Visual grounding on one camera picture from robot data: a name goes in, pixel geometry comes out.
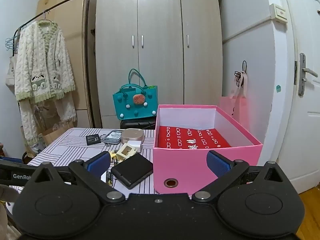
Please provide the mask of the black power bank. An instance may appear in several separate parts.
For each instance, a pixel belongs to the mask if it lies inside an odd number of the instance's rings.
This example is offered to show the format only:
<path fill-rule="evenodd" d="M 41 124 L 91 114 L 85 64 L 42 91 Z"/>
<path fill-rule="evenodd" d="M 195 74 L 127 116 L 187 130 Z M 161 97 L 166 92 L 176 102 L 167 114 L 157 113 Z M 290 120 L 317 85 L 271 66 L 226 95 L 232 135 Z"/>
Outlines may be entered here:
<path fill-rule="evenodd" d="M 130 190 L 153 173 L 153 163 L 138 153 L 112 167 L 111 173 Z"/>

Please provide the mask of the cream plastic star toy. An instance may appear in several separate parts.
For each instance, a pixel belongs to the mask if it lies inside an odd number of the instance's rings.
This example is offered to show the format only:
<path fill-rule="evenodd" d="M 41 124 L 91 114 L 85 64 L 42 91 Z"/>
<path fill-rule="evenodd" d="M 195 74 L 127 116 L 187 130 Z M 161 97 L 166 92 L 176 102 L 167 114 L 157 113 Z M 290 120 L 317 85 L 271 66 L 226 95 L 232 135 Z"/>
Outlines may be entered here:
<path fill-rule="evenodd" d="M 137 148 L 125 143 L 121 146 L 121 148 L 116 152 L 117 161 L 121 162 L 129 157 L 135 155 L 137 152 Z"/>

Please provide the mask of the grey calculator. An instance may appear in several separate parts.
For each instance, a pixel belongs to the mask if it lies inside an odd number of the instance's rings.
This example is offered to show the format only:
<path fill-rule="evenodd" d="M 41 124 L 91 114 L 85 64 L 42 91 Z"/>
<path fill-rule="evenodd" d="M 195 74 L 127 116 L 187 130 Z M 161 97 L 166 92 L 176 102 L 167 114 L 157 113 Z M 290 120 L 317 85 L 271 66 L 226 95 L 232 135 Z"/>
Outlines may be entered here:
<path fill-rule="evenodd" d="M 105 144 L 117 145 L 121 142 L 121 130 L 112 130 L 108 134 L 103 134 L 100 136 L 100 140 Z"/>

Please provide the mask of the pink storage box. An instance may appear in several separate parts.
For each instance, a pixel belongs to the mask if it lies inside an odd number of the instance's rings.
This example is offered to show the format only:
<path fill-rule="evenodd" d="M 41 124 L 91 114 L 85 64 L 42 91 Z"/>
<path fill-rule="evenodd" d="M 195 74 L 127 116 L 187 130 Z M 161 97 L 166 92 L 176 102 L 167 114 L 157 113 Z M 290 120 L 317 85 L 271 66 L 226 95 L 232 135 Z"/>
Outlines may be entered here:
<path fill-rule="evenodd" d="M 228 148 L 168 149 L 158 147 L 160 126 L 213 129 L 230 144 Z M 214 105 L 159 105 L 153 145 L 153 186 L 164 193 L 193 194 L 217 179 L 207 166 L 207 153 L 214 150 L 224 157 L 257 165 L 262 143 L 230 115 Z"/>

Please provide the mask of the white USB charger plug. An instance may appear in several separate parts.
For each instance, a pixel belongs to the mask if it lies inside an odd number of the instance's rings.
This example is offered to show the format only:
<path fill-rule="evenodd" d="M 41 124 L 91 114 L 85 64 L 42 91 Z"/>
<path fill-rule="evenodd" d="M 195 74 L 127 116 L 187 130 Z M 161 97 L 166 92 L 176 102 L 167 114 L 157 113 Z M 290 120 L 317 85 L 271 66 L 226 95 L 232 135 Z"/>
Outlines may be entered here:
<path fill-rule="evenodd" d="M 129 140 L 127 142 L 132 148 L 135 148 L 137 150 L 137 153 L 141 152 L 142 148 L 142 142 L 138 140 Z"/>

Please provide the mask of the yellow black battery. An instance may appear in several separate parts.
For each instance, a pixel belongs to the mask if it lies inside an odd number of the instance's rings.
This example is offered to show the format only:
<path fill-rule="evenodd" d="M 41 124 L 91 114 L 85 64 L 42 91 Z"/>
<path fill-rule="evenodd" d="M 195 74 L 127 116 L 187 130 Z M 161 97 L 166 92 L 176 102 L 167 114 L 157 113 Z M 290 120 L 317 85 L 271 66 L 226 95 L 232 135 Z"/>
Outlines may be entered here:
<path fill-rule="evenodd" d="M 109 185 L 109 186 L 113 186 L 113 174 L 111 172 L 106 172 L 106 183 Z"/>

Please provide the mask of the brown paper bag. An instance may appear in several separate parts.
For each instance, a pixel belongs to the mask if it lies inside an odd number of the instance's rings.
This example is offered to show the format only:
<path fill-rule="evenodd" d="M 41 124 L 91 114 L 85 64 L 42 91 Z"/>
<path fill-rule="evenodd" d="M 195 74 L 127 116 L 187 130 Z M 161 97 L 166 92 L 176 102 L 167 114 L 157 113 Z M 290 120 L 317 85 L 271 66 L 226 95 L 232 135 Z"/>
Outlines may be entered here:
<path fill-rule="evenodd" d="M 42 133 L 42 138 L 46 146 L 49 146 L 54 140 L 59 136 L 63 135 L 67 130 L 73 128 L 73 122 L 68 122 L 66 125 L 59 127 L 57 129 L 48 129 Z"/>

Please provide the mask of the pink paper shopping bag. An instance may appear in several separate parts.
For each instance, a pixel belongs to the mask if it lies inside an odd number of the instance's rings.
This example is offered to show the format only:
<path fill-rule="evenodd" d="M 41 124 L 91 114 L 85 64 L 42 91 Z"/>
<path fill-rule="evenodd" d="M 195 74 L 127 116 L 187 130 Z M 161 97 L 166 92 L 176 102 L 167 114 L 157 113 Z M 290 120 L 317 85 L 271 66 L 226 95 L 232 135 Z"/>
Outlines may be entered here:
<path fill-rule="evenodd" d="M 237 72 L 234 88 L 228 96 L 220 98 L 219 107 L 249 131 L 249 108 L 247 102 L 247 74 Z"/>

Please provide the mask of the black suitcase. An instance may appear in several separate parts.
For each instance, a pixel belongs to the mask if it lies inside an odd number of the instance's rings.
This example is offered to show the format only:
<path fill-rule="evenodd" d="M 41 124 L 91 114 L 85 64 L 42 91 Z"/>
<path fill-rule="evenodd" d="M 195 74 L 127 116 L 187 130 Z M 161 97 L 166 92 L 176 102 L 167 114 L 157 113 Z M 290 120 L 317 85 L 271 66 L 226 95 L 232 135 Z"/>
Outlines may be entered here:
<path fill-rule="evenodd" d="M 141 119 L 131 119 L 122 120 L 120 122 L 120 129 L 155 129 L 156 119 L 155 118 L 141 118 Z"/>

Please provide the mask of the teal felt tote bag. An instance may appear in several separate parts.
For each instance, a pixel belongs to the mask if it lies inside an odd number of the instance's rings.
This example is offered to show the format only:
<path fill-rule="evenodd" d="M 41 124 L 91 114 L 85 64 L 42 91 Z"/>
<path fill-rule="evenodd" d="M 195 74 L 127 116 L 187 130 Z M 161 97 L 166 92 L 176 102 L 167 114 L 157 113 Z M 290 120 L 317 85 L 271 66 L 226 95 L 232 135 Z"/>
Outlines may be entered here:
<path fill-rule="evenodd" d="M 143 86 L 131 82 L 132 72 L 135 72 L 143 81 Z M 113 103 L 116 116 L 120 121 L 156 116 L 158 87 L 148 86 L 140 72 L 132 68 L 128 74 L 128 83 L 122 85 L 119 91 L 113 94 Z"/>

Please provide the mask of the cream knitted cardigan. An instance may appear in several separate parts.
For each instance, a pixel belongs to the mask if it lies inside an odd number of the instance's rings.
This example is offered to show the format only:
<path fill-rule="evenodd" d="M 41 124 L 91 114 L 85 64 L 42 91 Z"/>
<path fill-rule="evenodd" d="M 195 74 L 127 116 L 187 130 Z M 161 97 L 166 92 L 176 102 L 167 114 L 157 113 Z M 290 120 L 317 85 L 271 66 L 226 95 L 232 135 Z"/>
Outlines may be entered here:
<path fill-rule="evenodd" d="M 15 67 L 15 96 L 24 137 L 38 143 L 34 107 L 52 100 L 61 121 L 75 122 L 73 71 L 62 29 L 50 20 L 32 23 L 21 31 Z"/>

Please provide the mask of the grey three-door wardrobe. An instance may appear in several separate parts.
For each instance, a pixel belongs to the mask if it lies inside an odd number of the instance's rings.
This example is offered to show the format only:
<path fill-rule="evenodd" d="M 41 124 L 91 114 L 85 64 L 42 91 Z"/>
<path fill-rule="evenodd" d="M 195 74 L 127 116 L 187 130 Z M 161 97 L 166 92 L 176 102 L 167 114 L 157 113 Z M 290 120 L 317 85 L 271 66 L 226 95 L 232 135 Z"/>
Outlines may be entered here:
<path fill-rule="evenodd" d="M 97 0 L 95 57 L 104 128 L 129 81 L 158 88 L 159 104 L 217 105 L 222 94 L 218 0 Z"/>

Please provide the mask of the black clothes rack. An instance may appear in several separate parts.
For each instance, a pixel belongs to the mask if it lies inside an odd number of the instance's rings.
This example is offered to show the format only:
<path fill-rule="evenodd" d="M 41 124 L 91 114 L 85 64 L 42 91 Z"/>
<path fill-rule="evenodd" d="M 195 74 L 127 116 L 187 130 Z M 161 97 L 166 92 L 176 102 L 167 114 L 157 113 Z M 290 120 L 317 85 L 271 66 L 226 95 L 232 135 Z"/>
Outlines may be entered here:
<path fill-rule="evenodd" d="M 97 127 L 94 117 L 97 113 L 98 100 L 94 97 L 97 89 L 90 86 L 95 77 L 94 36 L 91 30 L 95 26 L 96 0 L 39 0 L 37 15 L 22 24 L 14 33 L 41 17 L 45 12 L 47 18 L 56 22 L 63 31 L 66 40 L 76 91 L 73 93 L 79 127 Z"/>

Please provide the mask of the white door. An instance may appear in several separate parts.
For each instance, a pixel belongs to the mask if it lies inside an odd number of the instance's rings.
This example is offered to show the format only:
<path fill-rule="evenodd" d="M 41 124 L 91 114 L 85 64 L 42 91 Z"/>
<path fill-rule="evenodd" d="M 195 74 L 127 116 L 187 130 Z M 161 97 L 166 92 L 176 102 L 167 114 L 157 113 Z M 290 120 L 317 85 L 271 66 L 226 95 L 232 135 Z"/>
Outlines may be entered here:
<path fill-rule="evenodd" d="M 298 193 L 319 183 L 319 0 L 287 0 L 296 77 L 279 165 Z"/>

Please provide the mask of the white wall switch box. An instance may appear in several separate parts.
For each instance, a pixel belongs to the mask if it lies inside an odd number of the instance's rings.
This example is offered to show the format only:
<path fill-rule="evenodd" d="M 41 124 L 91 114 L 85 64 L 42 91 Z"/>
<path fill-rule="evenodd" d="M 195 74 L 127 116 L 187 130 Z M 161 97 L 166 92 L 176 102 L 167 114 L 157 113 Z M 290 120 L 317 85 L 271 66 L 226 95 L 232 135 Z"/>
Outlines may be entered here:
<path fill-rule="evenodd" d="M 272 3 L 270 5 L 270 14 L 271 14 L 271 20 L 281 23 L 281 24 L 287 24 L 287 12 L 284 8 L 281 6 Z"/>

